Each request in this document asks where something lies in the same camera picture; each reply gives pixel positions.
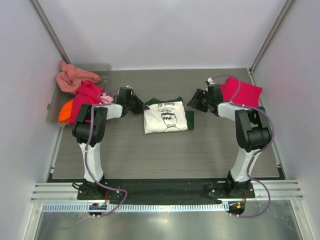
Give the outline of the white and green t shirt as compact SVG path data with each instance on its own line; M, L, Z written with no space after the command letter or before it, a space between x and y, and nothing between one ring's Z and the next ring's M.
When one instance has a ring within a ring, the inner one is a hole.
M143 113L144 133L169 133L192 131L195 126L195 113L184 108L181 97L173 100L152 98L147 101Z

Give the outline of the magenta t shirt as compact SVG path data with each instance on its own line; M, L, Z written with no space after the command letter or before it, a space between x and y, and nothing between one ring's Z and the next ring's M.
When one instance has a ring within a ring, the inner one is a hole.
M257 107L260 95L263 91L261 87L239 81L237 78L229 77L225 83L220 84L221 94L225 102L232 100L238 105Z

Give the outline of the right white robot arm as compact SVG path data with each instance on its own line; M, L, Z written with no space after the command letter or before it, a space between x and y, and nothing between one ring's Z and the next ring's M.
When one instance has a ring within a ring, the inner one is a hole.
M259 155L274 139L271 120L259 106L262 88L240 81L229 75L225 83L206 80L206 89L197 89L188 107L235 123L239 151L228 172L225 185L209 188L211 197L241 198L250 190L251 172Z

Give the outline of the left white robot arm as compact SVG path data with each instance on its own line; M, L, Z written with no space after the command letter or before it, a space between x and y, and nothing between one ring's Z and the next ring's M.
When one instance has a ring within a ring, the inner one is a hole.
M122 118L129 112L139 115L149 109L129 86L121 87L113 101L107 99L105 92L99 93L97 97L97 103L85 103L81 106L72 128L84 165L83 182L72 184L78 191L78 200L100 200L112 190L105 185L101 163L101 142L107 121Z

